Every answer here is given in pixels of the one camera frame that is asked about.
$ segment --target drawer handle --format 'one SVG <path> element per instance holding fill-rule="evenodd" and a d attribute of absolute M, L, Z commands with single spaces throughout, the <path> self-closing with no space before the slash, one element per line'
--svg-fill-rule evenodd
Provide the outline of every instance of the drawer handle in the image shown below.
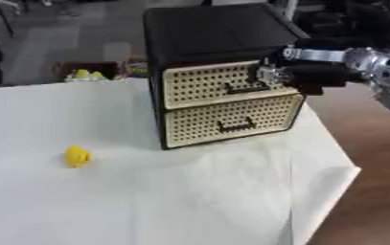
<path fill-rule="evenodd" d="M 236 126 L 224 126 L 223 122 L 218 121 L 218 131 L 220 133 L 226 133 L 226 132 L 231 132 L 231 131 L 236 131 L 236 130 L 241 130 L 241 129 L 248 129 L 248 128 L 255 128 L 256 124 L 253 123 L 253 120 L 249 117 L 245 118 L 246 124 L 241 124 L 241 125 L 236 125 Z"/>
<path fill-rule="evenodd" d="M 259 87 L 236 89 L 236 88 L 232 87 L 232 85 L 230 85 L 230 83 L 226 82 L 226 83 L 224 83 L 224 89 L 226 90 L 228 95 L 244 94 L 244 93 L 252 93 L 252 92 L 269 90 L 269 86 L 267 86 L 267 84 L 265 82 L 257 81 L 257 83 L 260 84 Z"/>

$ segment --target top drawer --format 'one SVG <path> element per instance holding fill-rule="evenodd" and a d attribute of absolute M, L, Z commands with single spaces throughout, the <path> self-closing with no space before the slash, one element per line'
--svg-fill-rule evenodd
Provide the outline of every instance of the top drawer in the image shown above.
<path fill-rule="evenodd" d="M 294 94 L 295 89 L 268 82 L 248 83 L 248 67 L 258 61 L 171 68 L 163 73 L 163 97 L 167 109 L 200 106 L 268 96 Z"/>

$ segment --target bottom drawer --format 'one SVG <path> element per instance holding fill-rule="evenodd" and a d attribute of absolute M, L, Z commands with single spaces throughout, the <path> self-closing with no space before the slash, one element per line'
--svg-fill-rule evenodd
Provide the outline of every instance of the bottom drawer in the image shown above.
<path fill-rule="evenodd" d="M 292 94 L 168 112 L 167 147 L 287 130 L 304 99 L 300 94 Z"/>

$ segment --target table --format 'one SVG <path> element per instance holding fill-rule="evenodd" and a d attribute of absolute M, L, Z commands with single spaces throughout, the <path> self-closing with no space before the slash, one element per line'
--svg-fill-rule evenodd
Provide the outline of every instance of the table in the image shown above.
<path fill-rule="evenodd" d="M 0 245 L 306 244 L 358 172 L 307 105 L 285 133 L 162 151 L 144 79 L 0 88 Z"/>
<path fill-rule="evenodd" d="M 390 244 L 390 111 L 369 87 L 349 84 L 311 97 L 349 157 L 363 168 L 311 245 Z"/>

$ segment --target white paper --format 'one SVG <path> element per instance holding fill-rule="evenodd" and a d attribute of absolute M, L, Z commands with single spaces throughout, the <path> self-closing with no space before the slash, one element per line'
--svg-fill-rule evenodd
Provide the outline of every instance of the white paper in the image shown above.
<path fill-rule="evenodd" d="M 357 173 L 306 105 L 286 133 L 163 151 L 145 80 L 0 89 L 0 245 L 305 244 Z"/>

